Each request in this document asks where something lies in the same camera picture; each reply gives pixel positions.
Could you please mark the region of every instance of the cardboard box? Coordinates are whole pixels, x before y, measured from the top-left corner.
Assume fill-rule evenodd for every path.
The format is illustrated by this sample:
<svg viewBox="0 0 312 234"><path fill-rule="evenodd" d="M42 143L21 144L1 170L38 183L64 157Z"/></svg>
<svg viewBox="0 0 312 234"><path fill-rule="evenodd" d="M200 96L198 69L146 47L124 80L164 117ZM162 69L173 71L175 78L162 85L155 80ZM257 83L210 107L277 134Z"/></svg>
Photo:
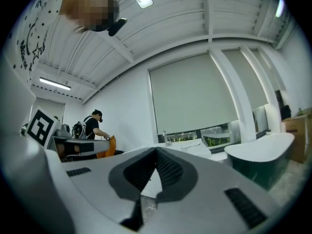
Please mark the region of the cardboard box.
<svg viewBox="0 0 312 234"><path fill-rule="evenodd" d="M286 133L294 135L290 159L304 163L312 153L312 124L309 115L287 118L282 121Z"/></svg>

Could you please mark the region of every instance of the white ceiling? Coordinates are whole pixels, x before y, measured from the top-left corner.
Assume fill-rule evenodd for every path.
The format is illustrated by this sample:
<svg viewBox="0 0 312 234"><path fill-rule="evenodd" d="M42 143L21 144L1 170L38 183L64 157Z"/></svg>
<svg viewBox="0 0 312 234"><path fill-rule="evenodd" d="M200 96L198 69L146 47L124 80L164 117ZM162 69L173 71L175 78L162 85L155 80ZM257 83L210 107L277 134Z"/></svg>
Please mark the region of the white ceiling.
<svg viewBox="0 0 312 234"><path fill-rule="evenodd" d="M86 102L113 71L197 40L257 39L280 47L291 19L288 11L275 18L278 0L153 0L146 9L135 0L118 1L120 18L128 22L115 37L107 32L74 33L76 26L63 17L50 26L32 79L37 96ZM55 90L39 77L72 89Z"/></svg>

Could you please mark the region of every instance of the backpack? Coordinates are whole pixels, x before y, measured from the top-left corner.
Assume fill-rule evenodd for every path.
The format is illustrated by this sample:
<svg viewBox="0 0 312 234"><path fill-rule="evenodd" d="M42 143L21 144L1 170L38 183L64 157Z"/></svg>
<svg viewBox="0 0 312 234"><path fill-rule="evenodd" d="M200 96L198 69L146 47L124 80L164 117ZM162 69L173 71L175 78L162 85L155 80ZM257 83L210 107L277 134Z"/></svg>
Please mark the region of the backpack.
<svg viewBox="0 0 312 234"><path fill-rule="evenodd" d="M92 132L89 135L86 135L86 122L91 117L87 117L85 121L78 121L72 129L72 138L78 138L78 139L87 139Z"/></svg>

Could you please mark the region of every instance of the man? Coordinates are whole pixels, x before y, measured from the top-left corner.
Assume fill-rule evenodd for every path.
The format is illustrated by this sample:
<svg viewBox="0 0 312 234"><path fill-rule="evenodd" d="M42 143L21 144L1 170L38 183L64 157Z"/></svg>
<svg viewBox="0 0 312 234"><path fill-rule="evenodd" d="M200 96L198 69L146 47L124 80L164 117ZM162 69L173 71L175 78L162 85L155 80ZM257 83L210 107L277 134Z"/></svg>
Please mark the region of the man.
<svg viewBox="0 0 312 234"><path fill-rule="evenodd" d="M101 131L98 128L98 121L102 122L102 112L99 110L94 110L93 113L84 119L84 122L86 122L86 136L87 139L95 139L95 136L103 136L106 138L109 138L110 136Z"/></svg>
<svg viewBox="0 0 312 234"><path fill-rule="evenodd" d="M9 33L0 53L0 66L14 69L30 87L45 49L49 25L65 16L80 32L104 31L118 16L116 0L32 0Z"/></svg>

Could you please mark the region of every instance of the black t-shirt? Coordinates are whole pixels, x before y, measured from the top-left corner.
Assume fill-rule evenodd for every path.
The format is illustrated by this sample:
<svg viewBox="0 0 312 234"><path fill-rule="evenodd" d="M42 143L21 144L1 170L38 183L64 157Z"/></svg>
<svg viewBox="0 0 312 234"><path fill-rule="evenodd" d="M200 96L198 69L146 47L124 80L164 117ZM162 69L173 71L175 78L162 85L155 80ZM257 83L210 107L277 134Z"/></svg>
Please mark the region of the black t-shirt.
<svg viewBox="0 0 312 234"><path fill-rule="evenodd" d="M98 121L91 116L88 116L83 121L86 121L86 136L90 134L88 139L95 139L96 135L93 133L93 129L98 128Z"/></svg>

